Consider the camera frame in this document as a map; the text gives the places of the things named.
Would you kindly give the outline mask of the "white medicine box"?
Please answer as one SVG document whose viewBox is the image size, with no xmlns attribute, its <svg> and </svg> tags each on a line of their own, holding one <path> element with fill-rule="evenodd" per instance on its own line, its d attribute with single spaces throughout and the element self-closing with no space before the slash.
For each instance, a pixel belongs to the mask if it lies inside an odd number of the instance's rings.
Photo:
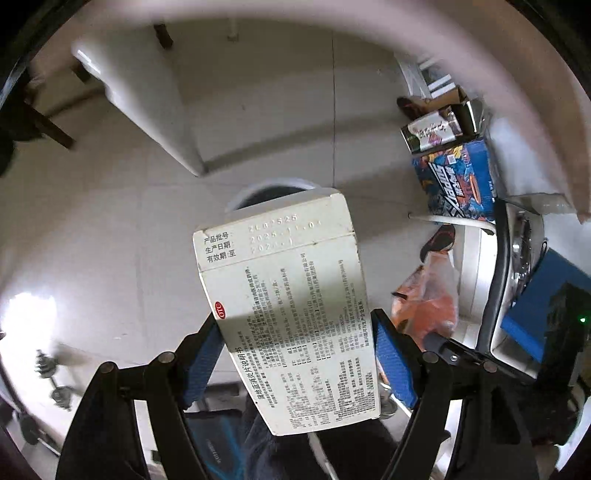
<svg viewBox="0 0 591 480">
<path fill-rule="evenodd" d="M 367 286 L 341 192 L 315 188 L 246 207 L 192 241 L 211 313 L 271 433 L 379 417 Z"/>
</svg>

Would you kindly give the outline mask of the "white round trash bin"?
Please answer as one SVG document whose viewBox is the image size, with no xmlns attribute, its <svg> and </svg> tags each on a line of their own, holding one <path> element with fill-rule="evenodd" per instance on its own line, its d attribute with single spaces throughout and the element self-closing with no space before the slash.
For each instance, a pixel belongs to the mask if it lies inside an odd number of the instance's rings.
<svg viewBox="0 0 591 480">
<path fill-rule="evenodd" d="M 304 200 L 318 199 L 327 196 L 325 190 L 314 182 L 297 177 L 266 179 L 249 185 L 240 190 L 225 208 L 226 213 L 247 208 L 253 205 L 273 201 L 295 195 Z"/>
</svg>

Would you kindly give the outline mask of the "dumbbell left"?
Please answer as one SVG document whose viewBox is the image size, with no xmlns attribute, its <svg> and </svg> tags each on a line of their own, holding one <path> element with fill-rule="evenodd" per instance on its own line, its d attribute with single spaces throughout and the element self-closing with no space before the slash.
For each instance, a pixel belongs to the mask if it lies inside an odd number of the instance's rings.
<svg viewBox="0 0 591 480">
<path fill-rule="evenodd" d="M 58 371 L 57 361 L 46 355 L 42 350 L 38 349 L 36 352 L 36 372 L 51 384 L 50 398 L 54 404 L 66 411 L 72 408 L 73 390 L 67 385 L 61 385 L 55 379 Z"/>
</svg>

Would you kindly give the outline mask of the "orange plastic bag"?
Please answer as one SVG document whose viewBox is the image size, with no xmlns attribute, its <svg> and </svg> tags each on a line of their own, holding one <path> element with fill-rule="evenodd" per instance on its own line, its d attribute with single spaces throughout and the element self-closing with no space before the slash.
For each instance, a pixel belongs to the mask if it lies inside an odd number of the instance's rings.
<svg viewBox="0 0 591 480">
<path fill-rule="evenodd" d="M 393 293 L 391 321 L 421 350 L 436 332 L 449 338 L 459 320 L 458 272 L 448 252 L 429 252 L 425 262 Z"/>
</svg>

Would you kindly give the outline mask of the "red black slipper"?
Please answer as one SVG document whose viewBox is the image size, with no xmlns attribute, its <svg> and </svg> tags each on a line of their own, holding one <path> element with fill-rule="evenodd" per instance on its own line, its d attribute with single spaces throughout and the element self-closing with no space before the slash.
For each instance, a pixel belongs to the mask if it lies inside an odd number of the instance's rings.
<svg viewBox="0 0 591 480">
<path fill-rule="evenodd" d="M 454 247 L 456 240 L 456 228 L 450 224 L 439 227 L 435 234 L 425 243 L 420 251 L 420 261 L 425 262 L 431 252 L 448 252 Z"/>
</svg>

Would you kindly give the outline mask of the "blue printed carton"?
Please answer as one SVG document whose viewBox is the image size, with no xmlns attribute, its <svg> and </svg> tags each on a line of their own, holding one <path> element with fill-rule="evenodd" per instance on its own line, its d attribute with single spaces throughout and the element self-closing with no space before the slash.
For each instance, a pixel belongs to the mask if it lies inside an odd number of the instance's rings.
<svg viewBox="0 0 591 480">
<path fill-rule="evenodd" d="M 495 221 L 495 186 L 484 140 L 412 159 L 431 214 Z"/>
</svg>

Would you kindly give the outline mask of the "white table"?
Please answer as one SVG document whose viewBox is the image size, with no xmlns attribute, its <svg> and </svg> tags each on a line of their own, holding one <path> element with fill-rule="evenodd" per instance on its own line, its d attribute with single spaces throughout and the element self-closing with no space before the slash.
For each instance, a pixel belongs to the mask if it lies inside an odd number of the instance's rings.
<svg viewBox="0 0 591 480">
<path fill-rule="evenodd" d="M 79 13 L 85 31 L 72 51 L 108 99 L 196 176 L 204 161 L 152 24 L 269 18 L 429 53 L 518 129 L 550 184 L 587 221 L 589 14 L 586 1 L 93 1 Z"/>
</svg>

